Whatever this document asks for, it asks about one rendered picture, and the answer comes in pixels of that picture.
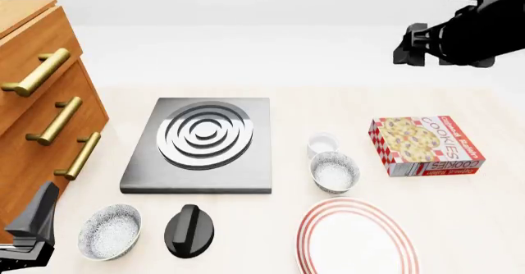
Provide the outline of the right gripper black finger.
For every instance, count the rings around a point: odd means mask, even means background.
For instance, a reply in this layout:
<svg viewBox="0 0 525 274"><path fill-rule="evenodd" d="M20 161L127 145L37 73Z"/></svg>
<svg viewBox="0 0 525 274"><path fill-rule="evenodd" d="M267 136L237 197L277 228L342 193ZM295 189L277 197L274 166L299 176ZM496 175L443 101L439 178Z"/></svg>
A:
<svg viewBox="0 0 525 274"><path fill-rule="evenodd" d="M482 54L474 59L451 57L444 53L437 54L441 66L473 66L476 68L490 68L495 64L495 54Z"/></svg>
<svg viewBox="0 0 525 274"><path fill-rule="evenodd" d="M416 37L403 39L393 52L393 64L409 66L425 66L425 47L427 40Z"/></svg>

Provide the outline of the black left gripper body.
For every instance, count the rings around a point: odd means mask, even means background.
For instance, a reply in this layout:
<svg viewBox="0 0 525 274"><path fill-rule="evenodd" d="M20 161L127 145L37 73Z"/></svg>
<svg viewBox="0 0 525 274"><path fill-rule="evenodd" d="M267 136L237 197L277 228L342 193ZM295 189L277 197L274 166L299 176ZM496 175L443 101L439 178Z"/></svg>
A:
<svg viewBox="0 0 525 274"><path fill-rule="evenodd" d="M14 244L0 244L0 270L45 267L54 251L46 241L16 240Z"/></svg>

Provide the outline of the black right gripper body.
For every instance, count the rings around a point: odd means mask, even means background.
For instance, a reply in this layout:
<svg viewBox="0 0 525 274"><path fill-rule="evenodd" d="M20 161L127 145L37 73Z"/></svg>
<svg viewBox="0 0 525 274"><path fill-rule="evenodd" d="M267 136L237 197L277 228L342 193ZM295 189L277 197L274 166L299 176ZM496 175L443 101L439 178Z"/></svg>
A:
<svg viewBox="0 0 525 274"><path fill-rule="evenodd" d="M425 47L425 54L431 54L437 57L437 54L442 52L442 39L444 34L445 24L428 27L426 23L414 23L407 28L405 37L415 39L416 37L427 40Z"/></svg>

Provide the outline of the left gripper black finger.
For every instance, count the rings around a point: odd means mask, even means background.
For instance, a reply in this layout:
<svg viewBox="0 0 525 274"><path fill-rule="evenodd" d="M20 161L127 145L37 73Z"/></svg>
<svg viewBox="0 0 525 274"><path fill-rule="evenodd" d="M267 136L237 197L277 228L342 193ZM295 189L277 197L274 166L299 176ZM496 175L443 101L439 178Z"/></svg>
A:
<svg viewBox="0 0 525 274"><path fill-rule="evenodd" d="M41 185L24 211L5 227L13 236L12 246L33 247L37 242L55 245L53 222L58 195L53 182Z"/></svg>

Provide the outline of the patterned black white bowl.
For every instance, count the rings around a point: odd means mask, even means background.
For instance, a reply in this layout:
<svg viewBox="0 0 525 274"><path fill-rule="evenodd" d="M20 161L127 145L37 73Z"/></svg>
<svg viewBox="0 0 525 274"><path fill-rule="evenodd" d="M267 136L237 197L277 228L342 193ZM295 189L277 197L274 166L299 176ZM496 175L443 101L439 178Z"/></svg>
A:
<svg viewBox="0 0 525 274"><path fill-rule="evenodd" d="M315 155L309 168L315 185L329 194L348 192L361 176L355 160L336 151Z"/></svg>
<svg viewBox="0 0 525 274"><path fill-rule="evenodd" d="M78 249L91 261L112 261L133 249L141 227L142 218L135 207L112 204L84 222L78 235Z"/></svg>

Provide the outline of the small white ramekin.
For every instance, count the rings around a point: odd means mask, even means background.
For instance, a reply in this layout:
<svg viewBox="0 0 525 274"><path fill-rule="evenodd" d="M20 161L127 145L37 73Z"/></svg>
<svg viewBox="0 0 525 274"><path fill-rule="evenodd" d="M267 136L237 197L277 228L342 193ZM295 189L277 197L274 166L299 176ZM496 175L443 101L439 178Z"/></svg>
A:
<svg viewBox="0 0 525 274"><path fill-rule="evenodd" d="M313 159L319 153L338 152L339 148L340 144L334 135L330 133L316 133L308 139L307 155L309 159Z"/></svg>

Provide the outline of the flat black stove plate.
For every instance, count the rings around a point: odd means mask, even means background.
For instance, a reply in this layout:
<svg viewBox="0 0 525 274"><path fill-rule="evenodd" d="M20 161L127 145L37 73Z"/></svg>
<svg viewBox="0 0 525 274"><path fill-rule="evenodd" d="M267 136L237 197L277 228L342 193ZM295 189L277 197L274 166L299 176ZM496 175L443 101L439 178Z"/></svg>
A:
<svg viewBox="0 0 525 274"><path fill-rule="evenodd" d="M270 194L269 98L159 98L124 194Z"/></svg>

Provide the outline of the white plate with red rings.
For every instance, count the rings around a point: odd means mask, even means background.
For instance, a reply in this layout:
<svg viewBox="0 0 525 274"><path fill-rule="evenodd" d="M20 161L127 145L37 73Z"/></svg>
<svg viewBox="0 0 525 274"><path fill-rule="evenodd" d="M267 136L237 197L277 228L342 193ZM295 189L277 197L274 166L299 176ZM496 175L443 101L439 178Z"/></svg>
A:
<svg viewBox="0 0 525 274"><path fill-rule="evenodd" d="M301 274L421 274L418 256L399 224L361 199L314 204L295 235Z"/></svg>

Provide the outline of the printed cookies box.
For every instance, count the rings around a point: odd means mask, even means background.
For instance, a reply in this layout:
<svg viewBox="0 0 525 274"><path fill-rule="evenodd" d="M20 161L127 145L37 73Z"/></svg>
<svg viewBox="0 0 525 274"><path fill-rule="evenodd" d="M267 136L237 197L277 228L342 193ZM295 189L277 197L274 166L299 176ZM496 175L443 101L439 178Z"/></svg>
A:
<svg viewBox="0 0 525 274"><path fill-rule="evenodd" d="M389 177L472 175L486 160L450 116L374 118L368 135Z"/></svg>

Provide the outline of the round black stove knob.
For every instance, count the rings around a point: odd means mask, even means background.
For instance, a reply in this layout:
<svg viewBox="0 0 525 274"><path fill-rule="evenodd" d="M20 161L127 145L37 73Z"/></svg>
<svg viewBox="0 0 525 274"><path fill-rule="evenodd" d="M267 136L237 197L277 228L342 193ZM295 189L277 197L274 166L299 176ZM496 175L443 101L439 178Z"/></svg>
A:
<svg viewBox="0 0 525 274"><path fill-rule="evenodd" d="M165 245L178 258L195 258L206 251L214 238L212 218L195 204L186 204L168 223Z"/></svg>

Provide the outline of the large wooden drawer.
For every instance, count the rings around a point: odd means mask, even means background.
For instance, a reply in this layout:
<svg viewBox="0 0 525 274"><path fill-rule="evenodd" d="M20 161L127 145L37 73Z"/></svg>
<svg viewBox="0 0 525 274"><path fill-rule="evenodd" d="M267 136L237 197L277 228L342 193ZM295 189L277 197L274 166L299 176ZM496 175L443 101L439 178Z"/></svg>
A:
<svg viewBox="0 0 525 274"><path fill-rule="evenodd" d="M0 85L19 83L42 64L40 54L64 48L70 57L50 77L24 98L0 89L0 135L47 91L79 58L82 49L62 7L51 7L0 39Z"/></svg>

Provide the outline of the wooden cabinet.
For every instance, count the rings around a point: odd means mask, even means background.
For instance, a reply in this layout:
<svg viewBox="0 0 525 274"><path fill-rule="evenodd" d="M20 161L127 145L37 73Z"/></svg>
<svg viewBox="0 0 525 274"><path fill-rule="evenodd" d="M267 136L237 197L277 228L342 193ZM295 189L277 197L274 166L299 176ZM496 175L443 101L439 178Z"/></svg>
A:
<svg viewBox="0 0 525 274"><path fill-rule="evenodd" d="M57 5L56 0L0 0L0 39L51 7L61 6ZM81 55L75 62L82 62Z"/></svg>

